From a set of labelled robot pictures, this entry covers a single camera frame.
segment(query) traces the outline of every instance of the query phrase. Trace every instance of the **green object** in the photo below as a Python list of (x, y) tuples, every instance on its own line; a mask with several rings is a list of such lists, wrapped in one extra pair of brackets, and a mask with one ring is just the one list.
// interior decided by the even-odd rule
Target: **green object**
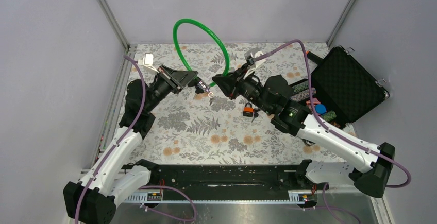
[(331, 122), (337, 117), (337, 114), (334, 111), (329, 111), (325, 114), (320, 115), (320, 117), (326, 122)]
[[(228, 55), (228, 51), (225, 48), (225, 45), (217, 37), (217, 35), (215, 35), (215, 33), (213, 31), (211, 31), (207, 26), (205, 26), (204, 24), (202, 24), (198, 21), (192, 20), (192, 19), (181, 19), (181, 20), (177, 21), (175, 26), (173, 27), (173, 42), (175, 43), (175, 47), (176, 47), (176, 50), (178, 52), (179, 58), (181, 59), (182, 63), (185, 65), (185, 68), (187, 68), (189, 71), (192, 71), (191, 67), (188, 65), (187, 61), (183, 57), (182, 51), (180, 50), (180, 47), (179, 47), (179, 42), (177, 40), (177, 30), (178, 30), (179, 26), (182, 25), (183, 23), (189, 23), (189, 24), (192, 24), (196, 27), (199, 27), (200, 29), (205, 31), (207, 34), (209, 34), (209, 36), (211, 36), (211, 38), (218, 44), (218, 46), (220, 47), (220, 49), (223, 52), (223, 56), (225, 57), (226, 66), (225, 66), (225, 70), (223, 71), (222, 75), (226, 76), (228, 74), (228, 71), (229, 71), (229, 55)], [(215, 86), (215, 82), (212, 82), (211, 84), (209, 84), (209, 87), (213, 87), (213, 86)]]

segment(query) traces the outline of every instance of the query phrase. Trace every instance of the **green ring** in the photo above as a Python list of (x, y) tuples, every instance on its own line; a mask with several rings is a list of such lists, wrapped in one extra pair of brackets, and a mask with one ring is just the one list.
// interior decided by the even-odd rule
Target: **green ring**
[[(173, 42), (175, 43), (176, 51), (178, 52), (179, 58), (181, 59), (182, 63), (185, 65), (185, 68), (187, 68), (187, 70), (189, 70), (189, 71), (192, 71), (191, 67), (188, 65), (187, 61), (183, 57), (182, 51), (180, 50), (180, 47), (179, 47), (179, 42), (177, 40), (178, 28), (183, 23), (189, 23), (189, 24), (192, 24), (192, 25), (202, 29), (207, 34), (209, 34), (209, 36), (211, 36), (211, 38), (218, 44), (218, 46), (220, 47), (220, 49), (223, 52), (223, 56), (225, 57), (225, 62), (226, 62), (225, 70), (223, 71), (222, 76), (226, 76), (228, 74), (228, 71), (229, 71), (229, 55), (228, 55), (228, 51), (225, 48), (225, 45), (217, 37), (217, 35), (215, 35), (215, 33), (213, 31), (211, 31), (207, 26), (205, 26), (204, 24), (202, 24), (198, 21), (192, 20), (192, 19), (181, 19), (181, 20), (177, 21), (175, 26), (173, 27)], [(215, 82), (212, 82), (211, 84), (209, 84), (209, 87), (213, 87), (213, 86), (215, 86)]]

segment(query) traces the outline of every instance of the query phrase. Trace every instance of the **metal frame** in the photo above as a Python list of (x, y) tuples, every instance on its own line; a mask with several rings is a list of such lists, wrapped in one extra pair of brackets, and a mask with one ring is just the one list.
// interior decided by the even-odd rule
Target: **metal frame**
[[(121, 27), (119, 26), (118, 22), (116, 21), (116, 18), (114, 14), (112, 13), (108, 3), (106, 0), (97, 0), (100, 7), (102, 8), (102, 11), (104, 12), (105, 16), (108, 19), (108, 22), (110, 23), (111, 27), (113, 28), (118, 40), (120, 41), (121, 45), (124, 47), (124, 49), (127, 52), (127, 55), (129, 55), (131, 58), (135, 56), (137, 45), (130, 45), (127, 41)], [(328, 47), (331, 47), (334, 40), (336, 39), (341, 27), (343, 26), (345, 20), (347, 19), (348, 15), (350, 14), (351, 9), (355, 5), (357, 0), (349, 0), (343, 9), (334, 29), (332, 30), (328, 40), (326, 41)], [(120, 112), (120, 109), (122, 107), (123, 103), (123, 97), (124, 93), (127, 87), (127, 81), (129, 79), (130, 75), (130, 69), (131, 69), (131, 63), (123, 60), (119, 73), (116, 78), (116, 83), (114, 86), (114, 89), (112, 91), (112, 97), (111, 102), (108, 106), (108, 110), (106, 112), (105, 116), (105, 122), (103, 123), (102, 129), (99, 133), (99, 143), (97, 143), (95, 153), (93, 153), (92, 163), (91, 166), (94, 164), (95, 158), (98, 156), (98, 154), (103, 150), (103, 147), (105, 147), (107, 144), (111, 142), (111, 139), (115, 133), (116, 129), (116, 123), (118, 119), (118, 114)], [(120, 171), (118, 177), (123, 176), (124, 172)], [(333, 188), (331, 189), (331, 192), (350, 192), (355, 193), (358, 192), (356, 188)], [(378, 221), (380, 223), (394, 223), (393, 217), (390, 212), (390, 208), (387, 205), (387, 200), (385, 197), (382, 199), (378, 198), (372, 198), (372, 204), (375, 210), (375, 213), (377, 215)]]
[(332, 44), (333, 44), (335, 38), (339, 34), (341, 27), (343, 26), (346, 18), (348, 17), (351, 9), (354, 7), (356, 2), (357, 2), (357, 0), (347, 1), (346, 7), (344, 7), (343, 12), (341, 13), (339, 20), (335, 24), (334, 29), (332, 30), (331, 34), (329, 35), (328, 40), (326, 41), (326, 44), (328, 45), (329, 48), (332, 48)]
[[(134, 58), (135, 51), (137, 50), (137, 45), (131, 45), (127, 53), (128, 56)], [(132, 63), (127, 60), (123, 60), (120, 66), (119, 74), (115, 82), (114, 90), (111, 95), (111, 102), (106, 111), (105, 121), (103, 123), (102, 129), (99, 133), (98, 143), (93, 153), (93, 158), (91, 159), (91, 166), (94, 165), (96, 158), (99, 157), (107, 145), (111, 143), (112, 137), (115, 134), (117, 120), (119, 117), (120, 109), (123, 105), (123, 97), (127, 88), (127, 81), (129, 80), (130, 69)]]
[(122, 44), (125, 50), (129, 49), (129, 42), (124, 36), (124, 33), (120, 25), (117, 23), (117, 20), (115, 19), (114, 14), (109, 8), (108, 3), (106, 2), (106, 0), (97, 0), (97, 1), (100, 7), (102, 8), (102, 11), (105, 14), (106, 18), (108, 19), (109, 24), (111, 24), (112, 29), (114, 29), (115, 35), (117, 35), (117, 38), (120, 40), (120, 43)]

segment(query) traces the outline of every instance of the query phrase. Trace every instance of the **open black case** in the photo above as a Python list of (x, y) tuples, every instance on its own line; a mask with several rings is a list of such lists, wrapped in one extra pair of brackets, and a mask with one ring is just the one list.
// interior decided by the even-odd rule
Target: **open black case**
[[(318, 66), (311, 74), (314, 95), (326, 109), (336, 113), (331, 121), (339, 128), (352, 123), (389, 97), (388, 91), (342, 46), (334, 47), (324, 59), (309, 52)], [(305, 105), (308, 99), (301, 101)]]

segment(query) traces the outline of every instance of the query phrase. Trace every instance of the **orange padlock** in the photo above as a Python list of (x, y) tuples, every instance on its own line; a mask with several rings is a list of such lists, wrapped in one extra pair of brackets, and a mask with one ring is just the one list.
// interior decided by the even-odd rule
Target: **orange padlock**
[(243, 116), (245, 116), (245, 117), (253, 117), (254, 116), (254, 109), (253, 109), (251, 103), (246, 103), (246, 105), (244, 105)]

